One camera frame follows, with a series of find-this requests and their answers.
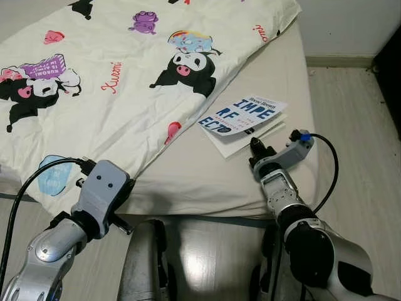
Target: purple cartoon character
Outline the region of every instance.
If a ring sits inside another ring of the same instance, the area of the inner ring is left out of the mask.
[[[133,27],[129,27],[128,30],[137,30],[140,33],[152,33],[156,34],[154,31],[156,22],[159,20],[154,11],[140,11],[134,17]]]

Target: tiled floor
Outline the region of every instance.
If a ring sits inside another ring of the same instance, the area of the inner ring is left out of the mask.
[[[320,217],[360,244],[373,263],[373,288],[401,298],[401,144],[374,76],[364,69],[310,68],[316,130],[340,158],[340,177]],[[320,195],[330,185],[331,153],[320,148]],[[11,207],[0,201],[0,241]],[[24,203],[16,222],[8,278],[23,264],[29,240],[50,217]],[[199,219],[165,219],[169,261],[179,300],[247,300],[263,231]],[[129,237],[115,228],[78,255],[65,278],[63,301],[115,300]]]

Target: white wall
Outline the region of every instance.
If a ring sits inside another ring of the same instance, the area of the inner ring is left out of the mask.
[[[401,0],[298,0],[307,56],[376,55],[401,24]]]

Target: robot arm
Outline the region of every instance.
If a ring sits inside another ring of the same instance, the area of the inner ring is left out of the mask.
[[[394,300],[373,293],[372,264],[367,253],[335,233],[299,197],[286,168],[307,155],[313,138],[306,136],[308,139],[299,139],[299,132],[294,131],[292,143],[279,154],[252,138],[254,157],[249,160],[268,209],[274,214],[293,276],[317,301]]]
[[[112,223],[127,234],[132,232],[114,211],[128,198],[134,180],[110,161],[96,164],[87,160],[83,173],[88,177],[76,183],[81,194],[71,214],[57,215],[29,244],[25,264],[9,283],[2,301],[59,301],[62,279],[86,243],[103,238]]]

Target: paper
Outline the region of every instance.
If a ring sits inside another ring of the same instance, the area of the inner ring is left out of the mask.
[[[234,135],[265,122],[285,107],[286,103],[250,96],[198,121],[203,128],[220,136]]]
[[[224,158],[235,154],[240,149],[244,148],[251,142],[252,137],[260,137],[264,134],[272,134],[273,132],[285,127],[283,120],[287,116],[285,114],[278,114],[277,116],[269,119],[267,122],[263,122],[253,127],[253,131],[247,130],[246,132],[237,133],[236,135],[230,135],[221,137],[213,134],[210,130],[204,129],[206,136],[210,138],[213,144],[217,147],[219,152]]]

